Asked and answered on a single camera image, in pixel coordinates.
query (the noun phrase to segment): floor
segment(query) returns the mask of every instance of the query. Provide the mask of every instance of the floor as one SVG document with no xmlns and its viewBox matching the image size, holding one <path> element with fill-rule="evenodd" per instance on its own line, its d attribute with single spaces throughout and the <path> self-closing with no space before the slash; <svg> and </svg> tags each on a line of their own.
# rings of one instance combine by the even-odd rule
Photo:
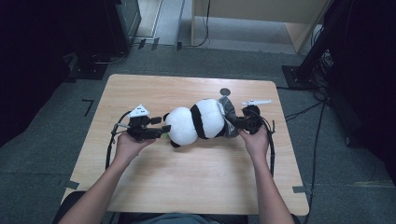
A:
<svg viewBox="0 0 396 224">
<path fill-rule="evenodd" d="M 177 42 L 181 42 L 183 46 L 191 44 L 192 0 L 140 0 L 139 6 L 142 23 L 137 39 L 146 38 L 150 42 L 153 38 L 160 38 L 159 43 L 164 45 L 175 45 Z M 205 18 L 194 19 L 194 45 L 198 45 L 205 38 Z M 141 35 L 146 34 L 147 30 L 153 30 L 152 34 Z M 209 18 L 208 31 L 208 40 L 202 48 L 297 53 L 283 22 Z M 308 53 L 310 42 L 308 40 L 305 43 L 300 54 Z"/>
</svg>

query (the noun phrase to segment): table top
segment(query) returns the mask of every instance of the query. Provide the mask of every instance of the table top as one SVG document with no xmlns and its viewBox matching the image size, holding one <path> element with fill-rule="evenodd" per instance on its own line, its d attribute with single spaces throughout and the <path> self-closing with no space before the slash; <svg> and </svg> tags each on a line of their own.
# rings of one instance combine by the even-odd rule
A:
<svg viewBox="0 0 396 224">
<path fill-rule="evenodd" d="M 276 85 L 270 81 L 112 75 L 70 180 L 79 183 L 78 190 L 87 190 L 100 177 L 105 170 L 110 132 L 126 111 L 143 105 L 151 118 L 162 117 L 180 106 L 190 108 L 202 99 L 219 99 L 222 88 L 231 91 L 229 98 L 238 116 L 242 116 L 243 101 L 273 101 L 259 108 L 263 117 L 276 123 L 274 180 L 289 210 L 297 216 L 306 215 L 304 192 L 293 191 L 293 187 L 303 184 Z M 64 197 L 72 191 L 67 189 Z M 127 168 L 108 211 L 257 215 L 254 171 L 243 139 L 198 139 L 191 145 L 173 148 L 163 135 L 143 149 Z"/>
</svg>

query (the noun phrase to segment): stuffed panda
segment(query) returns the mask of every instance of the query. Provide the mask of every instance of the stuffed panda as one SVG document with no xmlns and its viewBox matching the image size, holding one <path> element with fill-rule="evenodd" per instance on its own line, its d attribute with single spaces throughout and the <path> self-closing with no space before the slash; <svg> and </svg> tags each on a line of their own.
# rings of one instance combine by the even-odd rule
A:
<svg viewBox="0 0 396 224">
<path fill-rule="evenodd" d="M 224 111 L 224 108 L 231 108 L 232 111 Z M 168 133 L 172 146 L 180 147 L 192 144 L 198 137 L 210 139 L 224 135 L 237 136 L 237 130 L 225 118 L 226 113 L 234 113 L 234 110 L 231 101 L 223 96 L 219 101 L 201 100 L 190 109 L 178 107 L 165 115 L 163 120 L 166 125 L 172 126 Z"/>
</svg>

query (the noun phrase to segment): black cable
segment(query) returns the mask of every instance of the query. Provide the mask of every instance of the black cable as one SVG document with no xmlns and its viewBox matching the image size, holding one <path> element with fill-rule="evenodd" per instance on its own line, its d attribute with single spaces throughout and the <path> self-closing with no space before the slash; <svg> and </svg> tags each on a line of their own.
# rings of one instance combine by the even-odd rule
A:
<svg viewBox="0 0 396 224">
<path fill-rule="evenodd" d="M 324 111 L 324 106 L 326 105 L 326 102 L 320 102 L 323 104 L 323 107 L 321 108 L 320 111 L 320 117 L 319 117 L 319 122 L 318 122 L 318 128 L 317 128 L 317 134 L 315 136 L 315 144 L 314 144 L 314 159 L 312 161 L 312 180 L 311 180 L 311 195 L 309 197 L 309 202 L 308 202 L 308 207 L 309 207 L 309 213 L 305 216 L 304 224 L 307 223 L 309 216 L 311 214 L 311 209 L 312 209 L 312 201 L 314 198 L 314 188 L 315 188 L 315 178 L 316 178 L 316 173 L 317 173 L 317 148 L 318 148 L 318 137 L 319 137 L 319 131 L 320 131 L 320 126 L 321 126 L 321 121 L 323 118 L 323 111 Z"/>
<path fill-rule="evenodd" d="M 315 36 L 314 36 L 314 32 L 312 32 L 312 34 L 311 34 L 311 47 L 315 44 L 315 42 L 317 42 L 317 36 L 318 36 L 318 34 L 322 33 L 323 28 L 324 28 L 323 26 L 320 27 L 320 29 L 317 31 Z"/>
<path fill-rule="evenodd" d="M 145 46 L 146 46 L 146 45 L 154 45 L 154 44 L 153 44 L 153 43 L 145 43 Z M 172 47 L 172 48 L 174 48 L 174 47 L 176 47 L 177 45 L 157 44 L 157 46 L 158 46 L 158 47 Z M 199 46 L 192 46 L 192 45 L 183 46 L 183 48 L 190 48 L 190 49 L 195 49 L 195 48 L 197 48 L 197 47 L 199 47 Z"/>
<path fill-rule="evenodd" d="M 301 115 L 301 114 L 303 114 L 303 113 L 306 113 L 308 110 L 314 108 L 314 107 L 317 106 L 317 105 L 320 105 L 320 104 L 323 103 L 323 102 L 324 102 L 324 101 L 320 101 L 319 103 L 314 104 L 314 105 L 311 105 L 311 106 L 309 106 L 308 108 L 306 108 L 306 109 L 304 109 L 304 110 L 302 110 L 302 111 L 300 111 L 300 112 L 297 112 L 297 113 L 294 113 L 294 114 L 290 114 L 290 115 L 285 116 L 286 122 L 289 121 L 289 120 L 291 120 L 291 119 L 297 118 L 297 116 L 299 116 L 299 115 Z"/>
<path fill-rule="evenodd" d="M 113 143 L 115 143 L 114 138 L 116 137 L 117 133 L 117 129 L 119 128 L 119 123 L 122 122 L 122 120 L 125 118 L 125 116 L 127 116 L 129 113 L 131 113 L 131 111 L 126 112 L 125 114 L 123 114 L 119 120 L 119 122 L 117 122 L 114 125 L 113 131 L 111 131 L 111 139 L 110 142 L 108 143 L 108 147 L 107 147 L 107 155 L 106 155 L 106 169 L 108 168 L 108 166 L 110 165 L 110 156 L 111 156 L 111 148 Z"/>
<path fill-rule="evenodd" d="M 258 116 L 262 120 L 262 125 L 267 130 L 268 142 L 269 142 L 269 145 L 270 145 L 270 153 L 271 153 L 270 172 L 271 172 L 271 176 L 274 177 L 275 155 L 276 154 L 275 154 L 274 139 L 273 139 L 272 135 L 275 133 L 275 122 L 273 121 L 273 127 L 272 127 L 272 130 L 271 130 L 271 125 L 269 124 L 269 122 L 265 118 L 263 118 L 261 115 L 259 115 L 258 113 L 256 113 L 253 110 L 248 110 L 248 111 L 250 113 L 253 113 L 256 116 Z"/>
<path fill-rule="evenodd" d="M 201 47 L 209 38 L 209 11 L 210 11 L 210 0 L 207 3 L 207 11 L 206 11 L 206 23 L 204 23 L 204 27 L 206 29 L 206 35 L 204 40 L 199 45 L 189 45 L 188 47 L 198 48 Z"/>
<path fill-rule="evenodd" d="M 292 89 L 289 87 L 276 87 L 278 90 L 287 90 L 287 91 L 312 91 L 309 89 Z"/>
<path fill-rule="evenodd" d="M 125 56 L 126 56 L 126 53 L 124 52 L 124 53 L 122 54 L 121 58 L 118 59 L 118 60 L 116 60 L 116 61 L 113 61 L 113 62 L 94 62 L 94 63 L 97 63 L 97 64 L 113 64 L 113 63 L 119 63 L 120 61 L 122 61 L 122 59 L 125 58 Z"/>
</svg>

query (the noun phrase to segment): black fabric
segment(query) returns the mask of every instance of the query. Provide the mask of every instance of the black fabric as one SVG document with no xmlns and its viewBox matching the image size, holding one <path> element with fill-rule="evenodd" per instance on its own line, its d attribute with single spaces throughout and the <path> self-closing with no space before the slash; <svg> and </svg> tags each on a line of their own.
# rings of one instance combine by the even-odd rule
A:
<svg viewBox="0 0 396 224">
<path fill-rule="evenodd" d="M 64 217 L 64 215 L 70 210 L 70 208 L 73 207 L 73 205 L 82 197 L 82 195 L 84 195 L 84 193 L 85 191 L 74 191 L 67 195 L 58 212 L 56 213 L 52 224 L 59 223 L 62 217 Z"/>
<path fill-rule="evenodd" d="M 222 96 L 219 99 L 219 103 L 222 104 L 223 109 L 224 109 L 224 118 L 227 119 L 227 121 L 230 122 L 230 120 L 233 120 L 233 118 L 236 118 L 236 112 L 235 112 L 235 107 L 233 107 L 233 103 L 227 96 Z M 231 124 L 231 122 L 225 122 L 224 124 L 224 134 L 222 136 L 232 138 L 236 137 L 239 133 L 238 130 Z"/>
<path fill-rule="evenodd" d="M 201 119 L 201 112 L 199 111 L 199 108 L 197 105 L 193 105 L 192 108 L 190 109 L 191 111 L 191 116 L 192 116 L 192 122 L 194 123 L 195 131 L 198 134 L 198 137 L 203 138 L 203 139 L 208 139 L 205 136 L 205 131 L 204 131 L 204 125 L 202 123 Z"/>
<path fill-rule="evenodd" d="M 172 145 L 172 147 L 180 147 L 180 145 L 175 143 L 174 141 L 171 141 L 171 145 Z"/>
<path fill-rule="evenodd" d="M 0 146 L 22 133 L 66 79 L 68 53 L 48 1 L 0 1 Z"/>
<path fill-rule="evenodd" d="M 354 1 L 344 22 L 332 32 L 334 64 L 326 76 L 352 108 L 360 127 L 346 127 L 384 161 L 396 177 L 396 2 Z M 348 117 L 338 110 L 341 117 Z"/>
<path fill-rule="evenodd" d="M 221 129 L 221 131 L 215 136 L 215 137 L 222 137 L 224 136 L 226 131 L 226 125 L 224 125 L 223 129 Z"/>
<path fill-rule="evenodd" d="M 141 222 L 155 217 L 159 217 L 163 213 L 120 213 L 119 224 L 131 224 L 132 222 Z"/>
<path fill-rule="evenodd" d="M 166 120 L 166 118 L 168 117 L 168 115 L 169 115 L 169 113 L 167 113 L 167 114 L 165 114 L 165 115 L 163 116 L 163 121 Z"/>
<path fill-rule="evenodd" d="M 294 224 L 301 224 L 300 219 L 298 219 L 297 216 L 291 214 L 291 217 L 293 218 Z"/>
<path fill-rule="evenodd" d="M 248 216 L 244 215 L 214 215 L 214 214 L 205 214 L 200 215 L 206 220 L 217 221 L 221 224 L 248 224 Z"/>
</svg>

